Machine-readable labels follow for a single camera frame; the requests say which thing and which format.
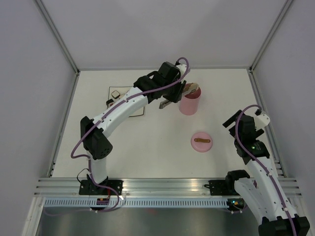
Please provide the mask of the metal tongs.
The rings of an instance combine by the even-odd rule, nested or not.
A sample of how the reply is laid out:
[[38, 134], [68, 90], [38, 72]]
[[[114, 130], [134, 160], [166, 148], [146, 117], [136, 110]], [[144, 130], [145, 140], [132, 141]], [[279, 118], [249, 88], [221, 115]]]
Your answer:
[[[190, 95], [190, 94], [193, 94], [193, 93], [190, 93], [190, 94], [185, 94], [185, 91], [184, 91], [184, 89], [183, 89], [183, 91], [182, 91], [182, 94], [181, 94], [181, 98], [182, 97], [184, 97], [184, 96], [186, 96], [186, 95]], [[174, 102], [171, 102], [171, 101], [169, 101], [169, 100], [164, 100], [164, 101], [162, 101], [162, 102], [160, 102], [160, 104], [159, 104], [159, 109], [163, 109], [163, 108], [165, 108], [166, 106], [168, 106], [169, 104], [171, 104], [171, 103], [174, 103]]]

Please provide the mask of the round beige bun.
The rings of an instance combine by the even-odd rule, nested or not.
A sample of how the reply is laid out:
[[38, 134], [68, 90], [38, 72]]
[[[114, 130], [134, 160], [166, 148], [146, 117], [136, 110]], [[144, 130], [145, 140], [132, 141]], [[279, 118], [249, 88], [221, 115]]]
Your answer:
[[190, 93], [195, 92], [197, 89], [198, 89], [198, 84], [191, 83], [185, 86], [184, 91], [185, 91], [185, 94], [190, 94]]

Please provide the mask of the pink cylindrical lunch box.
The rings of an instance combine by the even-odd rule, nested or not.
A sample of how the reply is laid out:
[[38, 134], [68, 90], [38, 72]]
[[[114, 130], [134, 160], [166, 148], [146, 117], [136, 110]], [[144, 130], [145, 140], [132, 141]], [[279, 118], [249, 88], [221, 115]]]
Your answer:
[[180, 112], [186, 116], [194, 115], [198, 110], [200, 98], [201, 88], [197, 86], [194, 91], [182, 97], [179, 105]]

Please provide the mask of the sushi piece red filling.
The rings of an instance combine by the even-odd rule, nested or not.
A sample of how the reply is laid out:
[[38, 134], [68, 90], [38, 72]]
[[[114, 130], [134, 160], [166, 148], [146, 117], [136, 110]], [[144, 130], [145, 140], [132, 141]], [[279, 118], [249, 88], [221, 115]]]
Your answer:
[[106, 101], [106, 106], [107, 108], [110, 108], [113, 104], [115, 103], [115, 101], [113, 99], [109, 99]]

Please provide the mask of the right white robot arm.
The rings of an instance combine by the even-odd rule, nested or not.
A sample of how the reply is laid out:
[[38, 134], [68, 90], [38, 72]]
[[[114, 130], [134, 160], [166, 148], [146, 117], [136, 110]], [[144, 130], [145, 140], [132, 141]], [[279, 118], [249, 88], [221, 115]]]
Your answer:
[[226, 122], [234, 138], [237, 154], [249, 169], [230, 171], [225, 178], [225, 189], [230, 194], [239, 194], [258, 222], [261, 236], [305, 236], [310, 223], [299, 216], [285, 195], [273, 168], [266, 145], [258, 140], [269, 117], [257, 106], [255, 116], [238, 110]]

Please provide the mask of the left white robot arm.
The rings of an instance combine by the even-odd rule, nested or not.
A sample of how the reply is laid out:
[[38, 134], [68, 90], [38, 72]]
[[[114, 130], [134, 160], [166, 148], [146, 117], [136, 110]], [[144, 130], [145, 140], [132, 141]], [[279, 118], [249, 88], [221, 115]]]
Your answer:
[[88, 159], [89, 170], [86, 180], [81, 182], [81, 194], [118, 193], [108, 183], [106, 157], [113, 149], [108, 138], [129, 116], [152, 101], [161, 97], [173, 103], [180, 101], [186, 85], [184, 77], [189, 71], [189, 63], [164, 62], [157, 71], [138, 78], [127, 93], [102, 114], [81, 119], [78, 144], [87, 152], [84, 156]]

